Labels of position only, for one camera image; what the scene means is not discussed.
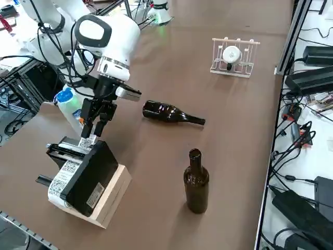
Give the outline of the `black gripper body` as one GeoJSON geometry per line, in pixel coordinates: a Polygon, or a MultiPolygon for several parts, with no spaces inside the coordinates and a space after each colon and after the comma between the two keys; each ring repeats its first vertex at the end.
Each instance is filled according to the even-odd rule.
{"type": "Polygon", "coordinates": [[[104,76],[96,78],[89,76],[87,78],[87,86],[92,89],[94,93],[92,99],[87,98],[87,103],[112,103],[117,99],[116,89],[119,86],[119,81],[115,78],[107,78],[104,76]]]}

